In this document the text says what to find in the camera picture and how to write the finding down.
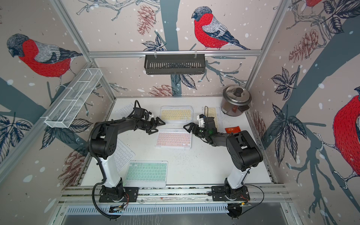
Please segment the yellow keyboard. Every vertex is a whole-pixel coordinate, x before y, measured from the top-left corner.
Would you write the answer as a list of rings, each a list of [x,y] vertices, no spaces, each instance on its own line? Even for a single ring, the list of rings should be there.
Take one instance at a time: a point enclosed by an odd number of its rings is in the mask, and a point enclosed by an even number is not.
[[[191,106],[162,106],[160,119],[165,123],[188,124],[193,122]]]
[[[219,107],[202,107],[202,111],[204,112],[205,116],[213,117],[215,126],[217,128],[217,131],[220,133],[224,133],[225,129],[223,126],[223,120],[221,117],[221,110]]]

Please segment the green keyboard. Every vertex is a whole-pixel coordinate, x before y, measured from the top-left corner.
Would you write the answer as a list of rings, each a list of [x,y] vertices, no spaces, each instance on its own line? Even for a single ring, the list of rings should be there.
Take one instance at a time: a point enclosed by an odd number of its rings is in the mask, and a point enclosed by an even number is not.
[[[167,161],[131,160],[123,184],[125,187],[164,188],[167,170]]]

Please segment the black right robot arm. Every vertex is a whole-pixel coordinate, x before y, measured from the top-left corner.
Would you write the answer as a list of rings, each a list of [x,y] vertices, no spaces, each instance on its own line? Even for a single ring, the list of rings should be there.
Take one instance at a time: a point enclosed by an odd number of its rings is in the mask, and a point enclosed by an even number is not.
[[[263,154],[247,131],[238,133],[220,133],[214,118],[203,114],[198,116],[198,124],[189,123],[183,128],[213,147],[226,147],[234,167],[225,179],[223,186],[212,186],[208,194],[213,201],[250,201],[245,179],[250,170],[263,161]]]

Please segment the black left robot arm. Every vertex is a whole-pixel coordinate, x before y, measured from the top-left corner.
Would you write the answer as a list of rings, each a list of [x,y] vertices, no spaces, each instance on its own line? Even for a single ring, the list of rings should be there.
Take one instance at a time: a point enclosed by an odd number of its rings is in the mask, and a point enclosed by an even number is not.
[[[139,188],[124,187],[116,163],[111,162],[111,156],[117,147],[118,134],[139,129],[148,135],[152,135],[158,132],[157,127],[165,124],[159,117],[152,118],[151,112],[141,107],[134,107],[126,118],[95,124],[88,139],[88,150],[97,161],[103,178],[92,188],[93,203],[96,203],[95,190],[98,186],[101,187],[99,192],[100,203],[135,203],[137,201]]]

